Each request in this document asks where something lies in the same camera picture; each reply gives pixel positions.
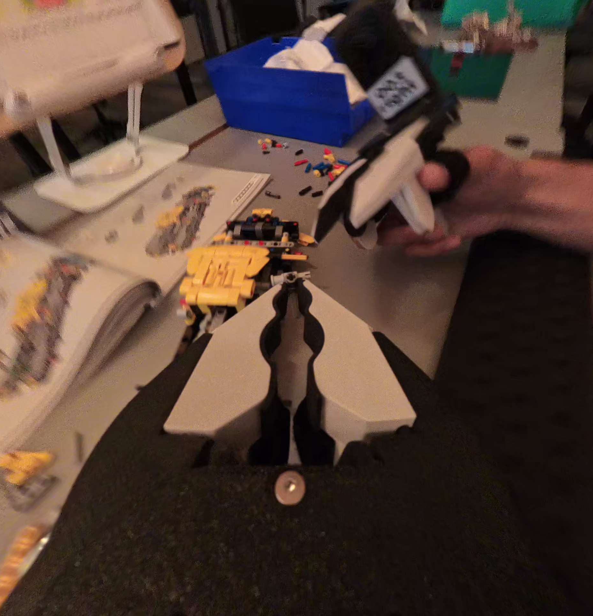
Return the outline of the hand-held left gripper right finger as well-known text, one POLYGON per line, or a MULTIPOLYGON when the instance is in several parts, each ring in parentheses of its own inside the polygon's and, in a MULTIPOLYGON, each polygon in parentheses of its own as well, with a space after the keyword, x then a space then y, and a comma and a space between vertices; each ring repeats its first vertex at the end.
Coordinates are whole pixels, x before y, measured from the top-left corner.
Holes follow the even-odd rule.
POLYGON ((373 329, 310 281, 298 285, 298 306, 311 350, 308 421, 333 452, 413 427, 416 412, 373 329))

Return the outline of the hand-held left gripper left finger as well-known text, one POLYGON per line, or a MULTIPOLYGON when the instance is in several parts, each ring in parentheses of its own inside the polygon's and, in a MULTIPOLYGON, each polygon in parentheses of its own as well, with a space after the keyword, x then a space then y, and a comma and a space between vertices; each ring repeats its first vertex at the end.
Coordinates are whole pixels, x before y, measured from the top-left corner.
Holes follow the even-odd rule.
POLYGON ((285 286, 265 292, 211 334, 163 429, 247 449, 285 449, 285 406, 274 354, 281 342, 285 286))

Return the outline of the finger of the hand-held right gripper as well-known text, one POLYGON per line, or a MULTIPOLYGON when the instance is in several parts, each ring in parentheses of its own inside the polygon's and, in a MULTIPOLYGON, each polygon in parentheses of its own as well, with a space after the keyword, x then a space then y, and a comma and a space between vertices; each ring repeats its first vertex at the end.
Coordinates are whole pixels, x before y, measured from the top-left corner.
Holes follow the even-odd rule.
POLYGON ((359 158, 348 166, 344 174, 324 192, 311 233, 315 243, 321 243, 338 221, 343 224, 349 236, 355 238, 364 235, 367 222, 356 227, 349 217, 356 182, 369 169, 369 166, 369 160, 359 158))
POLYGON ((375 217, 389 203, 417 235, 428 232, 428 192, 417 178, 425 164, 417 137, 427 123, 426 118, 417 119, 392 137, 355 181, 347 220, 355 229, 365 227, 363 234, 353 239, 358 247, 371 250, 376 246, 375 217))

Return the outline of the grey axle connector piece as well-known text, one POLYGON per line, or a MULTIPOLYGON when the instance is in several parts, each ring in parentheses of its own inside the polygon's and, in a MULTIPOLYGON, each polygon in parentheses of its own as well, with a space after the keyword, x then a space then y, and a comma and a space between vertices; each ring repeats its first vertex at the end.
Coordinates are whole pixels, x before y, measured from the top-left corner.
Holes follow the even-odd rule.
POLYGON ((303 272, 290 271, 279 272, 270 275, 269 278, 269 293, 272 291, 274 296, 289 295, 296 290, 299 281, 306 281, 311 279, 311 271, 306 270, 303 272))

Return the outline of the yellow black brick car model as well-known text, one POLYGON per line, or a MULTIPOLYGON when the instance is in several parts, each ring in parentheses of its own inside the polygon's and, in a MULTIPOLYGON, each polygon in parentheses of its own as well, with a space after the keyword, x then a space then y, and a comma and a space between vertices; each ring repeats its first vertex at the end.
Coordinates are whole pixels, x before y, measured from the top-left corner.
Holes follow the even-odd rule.
POLYGON ((270 275, 305 271, 305 248, 316 245, 295 220, 272 209, 254 209, 226 222, 222 233, 188 254, 179 286, 179 316, 185 330, 176 356, 269 290, 270 275))

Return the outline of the pile of yellow bricks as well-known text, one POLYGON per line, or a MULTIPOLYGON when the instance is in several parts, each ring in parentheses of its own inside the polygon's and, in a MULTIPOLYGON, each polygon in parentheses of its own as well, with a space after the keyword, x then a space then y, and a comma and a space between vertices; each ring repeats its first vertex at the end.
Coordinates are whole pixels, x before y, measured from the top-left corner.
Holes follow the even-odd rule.
MULTIPOLYGON (((54 461, 49 451, 13 450, 0 456, 0 489, 10 508, 23 514, 33 509, 55 486, 46 473, 54 461)), ((41 521, 17 532, 0 562, 0 608, 49 538, 51 523, 41 521)))

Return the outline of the grey desk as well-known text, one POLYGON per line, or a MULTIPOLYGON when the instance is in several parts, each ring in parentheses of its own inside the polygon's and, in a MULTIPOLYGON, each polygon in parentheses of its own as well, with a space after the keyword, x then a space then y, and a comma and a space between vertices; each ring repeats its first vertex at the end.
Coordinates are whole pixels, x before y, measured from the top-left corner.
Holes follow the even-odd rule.
MULTIPOLYGON (((462 103, 462 124, 447 146, 485 144, 516 157, 562 152, 565 33, 543 33, 535 52, 513 60, 497 102, 462 103), (526 149, 505 145, 508 135, 530 138, 526 149)), ((260 152, 253 133, 224 126, 216 97, 147 129, 192 145, 188 163, 256 171, 260 152)), ((285 179, 277 210, 311 228, 312 199, 297 198, 297 180, 285 179)), ((336 228, 313 250, 313 283, 374 329, 387 335, 424 372, 433 376, 462 280, 467 249, 437 259, 412 259, 396 250, 356 248, 336 228)), ((85 459, 121 410, 175 357, 185 323, 174 292, 148 312, 95 377, 65 397, 26 445, 56 454, 56 485, 27 513, 14 512, 0 490, 0 562, 19 530, 54 519, 80 472, 74 432, 85 436, 85 459)))

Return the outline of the person's right hand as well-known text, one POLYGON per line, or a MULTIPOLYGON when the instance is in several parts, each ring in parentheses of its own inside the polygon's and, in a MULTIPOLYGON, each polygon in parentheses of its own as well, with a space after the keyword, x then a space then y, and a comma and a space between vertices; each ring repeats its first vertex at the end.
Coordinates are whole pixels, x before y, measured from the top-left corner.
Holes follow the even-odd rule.
POLYGON ((469 171, 457 189, 440 161, 425 164, 418 175, 431 195, 447 196, 435 209, 439 218, 434 230, 418 235, 396 211, 385 215, 377 227, 377 245, 399 248, 415 257, 435 257, 456 250, 463 241, 508 227, 509 212, 520 199, 521 161, 501 150, 475 145, 461 150, 469 171))

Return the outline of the pile of small coloured pins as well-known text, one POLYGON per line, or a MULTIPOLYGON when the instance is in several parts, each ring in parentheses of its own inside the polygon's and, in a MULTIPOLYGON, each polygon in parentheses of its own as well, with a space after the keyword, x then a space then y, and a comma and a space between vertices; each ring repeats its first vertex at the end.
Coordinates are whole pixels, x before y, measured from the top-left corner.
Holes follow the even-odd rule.
POLYGON ((284 138, 266 135, 256 138, 256 146, 260 152, 255 159, 256 172, 266 176, 263 193, 272 200, 282 198, 280 189, 285 179, 297 180, 298 196, 318 198, 349 165, 349 159, 328 146, 293 145, 284 138))

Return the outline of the crumpled white paper bags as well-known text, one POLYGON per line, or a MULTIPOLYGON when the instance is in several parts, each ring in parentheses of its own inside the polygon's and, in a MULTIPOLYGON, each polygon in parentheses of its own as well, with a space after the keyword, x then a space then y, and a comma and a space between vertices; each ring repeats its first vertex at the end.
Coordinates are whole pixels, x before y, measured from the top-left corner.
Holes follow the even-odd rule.
POLYGON ((367 95, 352 71, 343 62, 334 60, 331 51, 323 44, 323 40, 344 19, 344 13, 337 13, 317 20, 305 28, 293 47, 271 56, 263 65, 264 68, 341 74, 345 79, 349 103, 355 105, 364 101, 367 95))

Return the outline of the blue plastic bin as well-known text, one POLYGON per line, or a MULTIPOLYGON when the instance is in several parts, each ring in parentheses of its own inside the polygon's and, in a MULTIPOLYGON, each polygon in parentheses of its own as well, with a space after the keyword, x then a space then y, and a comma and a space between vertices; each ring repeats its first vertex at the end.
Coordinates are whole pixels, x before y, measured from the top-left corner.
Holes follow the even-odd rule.
POLYGON ((345 146, 374 116, 369 102, 351 105, 337 73, 266 68, 296 37, 266 37, 205 62, 229 127, 345 146))

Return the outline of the small brown brick model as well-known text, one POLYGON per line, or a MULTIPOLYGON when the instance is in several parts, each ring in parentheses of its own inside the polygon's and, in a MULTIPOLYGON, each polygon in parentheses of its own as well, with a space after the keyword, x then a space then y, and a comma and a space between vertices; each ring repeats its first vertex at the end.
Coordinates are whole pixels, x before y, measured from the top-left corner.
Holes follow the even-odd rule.
POLYGON ((459 34, 440 43, 442 50, 460 54, 516 54, 530 52, 539 46, 538 36, 532 28, 523 25, 521 12, 512 5, 507 15, 497 21, 486 11, 474 11, 462 18, 459 34))

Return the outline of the open instruction booklet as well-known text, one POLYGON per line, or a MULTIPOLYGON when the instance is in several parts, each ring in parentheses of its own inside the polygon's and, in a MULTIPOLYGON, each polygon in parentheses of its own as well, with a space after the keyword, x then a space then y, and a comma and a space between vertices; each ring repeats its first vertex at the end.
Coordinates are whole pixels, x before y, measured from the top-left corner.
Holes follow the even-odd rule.
POLYGON ((270 181, 176 163, 55 242, 0 212, 0 452, 22 443, 270 181))

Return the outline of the printed instruction sheet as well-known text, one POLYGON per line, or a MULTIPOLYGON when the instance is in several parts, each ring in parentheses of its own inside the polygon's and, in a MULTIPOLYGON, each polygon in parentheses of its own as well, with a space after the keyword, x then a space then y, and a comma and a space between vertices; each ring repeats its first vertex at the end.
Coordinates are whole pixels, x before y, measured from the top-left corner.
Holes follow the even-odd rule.
POLYGON ((53 112, 165 71, 169 1, 0 1, 0 113, 53 112))

